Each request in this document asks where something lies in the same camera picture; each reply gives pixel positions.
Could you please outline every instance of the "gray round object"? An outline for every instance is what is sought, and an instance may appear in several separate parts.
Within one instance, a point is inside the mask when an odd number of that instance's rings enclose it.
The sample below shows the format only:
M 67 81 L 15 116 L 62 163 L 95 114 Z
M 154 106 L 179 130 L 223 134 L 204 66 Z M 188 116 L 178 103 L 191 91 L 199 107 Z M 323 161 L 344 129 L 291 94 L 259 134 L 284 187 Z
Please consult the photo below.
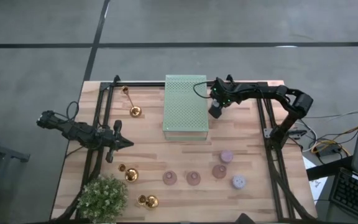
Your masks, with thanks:
M 201 176 L 197 171 L 191 171 L 187 173 L 186 180 L 190 185 L 196 186 L 201 182 Z
M 164 175 L 162 176 L 162 180 L 164 181 L 164 184 L 167 185 L 173 185 L 177 181 L 177 175 L 174 171 L 166 171 Z
M 243 189 L 246 186 L 246 178 L 241 175 L 235 175 L 232 181 L 236 189 Z
M 217 179 L 222 179 L 226 176 L 226 167 L 224 165 L 216 165 L 212 169 L 212 175 Z

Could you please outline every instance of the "power strip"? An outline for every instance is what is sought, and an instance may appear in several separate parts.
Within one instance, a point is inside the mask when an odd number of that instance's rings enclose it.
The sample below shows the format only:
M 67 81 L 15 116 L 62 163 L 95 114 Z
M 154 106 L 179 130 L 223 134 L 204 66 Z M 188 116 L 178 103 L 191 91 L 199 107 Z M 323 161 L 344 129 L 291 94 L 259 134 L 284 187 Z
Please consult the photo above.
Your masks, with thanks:
M 330 144 L 325 149 L 320 151 L 320 149 L 323 148 L 323 147 L 326 147 L 326 145 L 316 147 L 316 149 L 317 149 L 316 155 L 318 157 L 330 156 L 330 155 L 333 155 L 333 154 L 341 153 L 341 151 L 342 151 L 342 147 L 337 145 L 337 144 Z

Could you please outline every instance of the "cable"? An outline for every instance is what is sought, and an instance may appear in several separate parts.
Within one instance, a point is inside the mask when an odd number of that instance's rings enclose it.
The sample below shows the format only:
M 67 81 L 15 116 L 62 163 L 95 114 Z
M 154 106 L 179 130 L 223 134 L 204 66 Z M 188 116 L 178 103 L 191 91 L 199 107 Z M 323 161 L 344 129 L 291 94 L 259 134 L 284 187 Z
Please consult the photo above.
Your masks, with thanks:
M 303 151 L 303 146 L 301 144 L 299 144 L 298 142 L 296 142 L 293 138 L 291 138 L 290 136 L 288 137 L 289 139 L 291 139 L 293 142 L 295 142 L 294 145 L 299 146 L 299 148 L 301 149 L 301 151 Z
M 201 98 L 204 98 L 204 99 L 209 99 L 209 98 L 211 98 L 210 96 L 209 96 L 209 97 L 201 96 L 201 95 L 198 94 L 197 91 L 196 91 L 196 86 L 201 85 L 201 84 L 205 84 L 205 83 L 208 83 L 208 81 L 194 84 L 194 85 L 193 85 L 193 91 L 197 94 L 197 96 L 199 96 L 199 97 L 201 97 Z
M 336 142 L 336 141 L 335 141 L 335 139 L 339 138 L 340 136 L 342 136 L 342 135 L 344 135 L 344 134 L 352 133 L 352 132 L 354 132 L 355 130 L 357 130 L 356 134 L 355 134 L 352 138 L 350 138 L 349 140 L 344 141 L 344 142 Z M 332 140 L 328 139 L 328 140 L 324 140 L 324 141 L 319 141 L 319 143 L 318 143 L 317 145 L 315 145 L 315 147 L 312 148 L 311 152 L 312 152 L 312 153 L 317 153 L 317 150 L 315 150 L 315 149 L 316 149 L 316 147 L 319 146 L 320 144 L 325 144 L 325 146 L 323 146 L 323 147 L 319 150 L 319 151 L 322 151 L 322 150 L 326 149 L 326 148 L 328 147 L 328 145 L 330 145 L 330 144 L 338 144 L 338 145 L 340 145 L 340 144 L 342 144 L 342 143 L 349 142 L 349 141 L 353 140 L 353 139 L 356 137 L 357 133 L 358 133 L 358 126 L 352 128 L 352 129 L 350 129 L 350 130 L 347 130 L 347 131 L 345 131 L 345 132 L 343 132 L 343 133 L 341 133 L 341 134 L 338 134 L 338 135 L 337 135 L 335 138 L 333 138 Z M 350 153 L 349 153 L 349 151 L 348 151 L 347 149 L 345 149 L 344 147 L 342 147 L 342 149 L 345 151 L 346 154 L 348 154 L 348 156 L 350 156 Z
M 295 124 L 300 124 L 300 125 L 305 126 L 306 128 L 308 128 L 313 133 L 313 136 L 314 136 L 314 139 L 312 138 L 312 140 L 314 141 L 313 146 L 310 147 L 310 145 L 309 145 L 309 148 L 307 150 L 302 151 L 302 152 L 308 152 L 308 151 L 312 150 L 314 147 L 316 147 L 316 145 L 317 145 L 317 139 L 318 139 L 317 133 L 311 127 L 309 127 L 304 121 L 302 121 L 302 119 L 300 119 L 300 121 L 301 121 L 301 123 L 295 122 Z
M 76 152 L 76 151 L 78 151 L 78 150 L 80 150 L 80 149 L 82 149 L 82 148 L 84 148 L 84 146 L 81 146 L 81 147 L 79 147 L 78 149 L 75 149 L 75 150 L 69 152 L 69 153 L 66 155 L 65 159 L 67 159 L 67 157 L 68 157 L 69 155 L 73 154 L 74 152 Z
M 331 135 L 333 135 L 333 136 L 337 136 L 337 135 L 340 135 L 340 134 L 343 134 L 343 133 L 325 134 L 325 135 L 321 136 L 320 138 L 324 138 L 325 136 L 331 136 Z
M 70 110 L 70 106 L 71 106 L 72 104 L 75 104 L 76 107 L 75 107 L 74 115 L 73 115 L 72 117 L 70 117 L 70 115 L 68 115 L 68 111 Z M 70 122 L 70 121 L 74 121 L 74 119 L 75 119 L 75 117 L 77 116 L 79 110 L 80 110 L 80 106 L 79 106 L 78 102 L 77 102 L 77 101 L 71 101 L 71 102 L 68 104 L 67 108 L 66 108 L 66 115 L 63 115 L 63 114 L 57 113 L 57 112 L 55 112 L 55 114 L 60 115 L 60 116 L 62 116 L 62 117 L 64 117 L 64 118 L 67 119 L 67 120 L 65 120 L 65 121 L 60 122 L 60 124 L 64 124 L 64 123 L 67 123 L 67 122 Z
M 337 114 L 337 115 L 329 115 L 329 116 L 314 116 L 314 117 L 304 117 L 306 119 L 318 119 L 318 118 L 332 118 L 332 117 L 339 117 L 339 116 L 345 116 L 345 115 L 350 115 L 350 114 L 357 114 L 358 113 L 358 110 L 357 111 L 351 111 L 351 112 L 348 112 L 348 113 L 345 113 L 345 114 Z
M 340 152 L 337 152 L 337 153 L 341 156 L 341 159 L 343 159 L 342 154 L 341 154 Z M 325 162 L 323 162 L 323 161 L 321 160 L 321 156 L 317 156 L 317 159 L 318 159 L 322 164 L 325 164 Z
M 358 112 L 358 110 L 357 110 L 357 111 L 351 111 L 351 112 L 348 112 L 348 113 L 346 113 L 346 114 L 342 114 L 342 115 L 340 115 L 340 116 L 331 118 L 331 119 L 329 119 L 328 121 L 332 121 L 332 120 L 334 120 L 334 119 L 337 119 L 337 118 L 343 117 L 343 116 L 345 116 L 345 115 L 348 115 L 349 113 L 356 113 L 356 112 Z

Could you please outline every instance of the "keyboard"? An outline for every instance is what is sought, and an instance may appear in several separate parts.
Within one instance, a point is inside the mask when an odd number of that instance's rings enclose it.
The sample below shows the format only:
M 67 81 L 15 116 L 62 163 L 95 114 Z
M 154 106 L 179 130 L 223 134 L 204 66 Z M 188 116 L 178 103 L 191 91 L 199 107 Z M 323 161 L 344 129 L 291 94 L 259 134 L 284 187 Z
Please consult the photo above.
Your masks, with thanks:
M 358 215 L 358 175 L 340 169 L 335 176 L 330 201 Z

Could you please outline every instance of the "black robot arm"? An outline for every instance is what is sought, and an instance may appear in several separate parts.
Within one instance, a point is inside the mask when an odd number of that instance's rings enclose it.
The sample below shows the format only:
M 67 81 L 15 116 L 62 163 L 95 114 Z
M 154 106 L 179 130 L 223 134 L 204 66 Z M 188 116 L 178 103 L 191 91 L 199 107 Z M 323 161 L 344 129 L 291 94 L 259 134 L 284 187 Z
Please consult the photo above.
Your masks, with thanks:
M 288 138 L 288 130 L 298 119 L 306 116 L 313 103 L 313 99 L 306 93 L 284 85 L 258 86 L 234 83 L 231 76 L 228 76 L 228 80 L 230 82 L 225 82 L 220 78 L 215 79 L 209 94 L 213 99 L 209 113 L 214 118 L 219 118 L 222 115 L 222 108 L 230 106 L 233 102 L 240 104 L 249 98 L 277 100 L 288 111 L 288 115 L 281 125 L 273 127 L 269 134 L 269 146 L 275 149 L 282 149 Z M 292 105 L 287 95 L 295 96 Z
M 122 148 L 133 146 L 134 143 L 121 136 L 122 121 L 114 122 L 113 130 L 108 126 L 95 129 L 84 122 L 72 120 L 62 120 L 55 116 L 53 111 L 44 111 L 37 121 L 41 128 L 57 129 L 62 132 L 62 136 L 68 140 L 76 140 L 88 149 L 99 149 L 102 146 L 109 147 L 106 156 L 108 162 L 112 162 L 112 152 Z

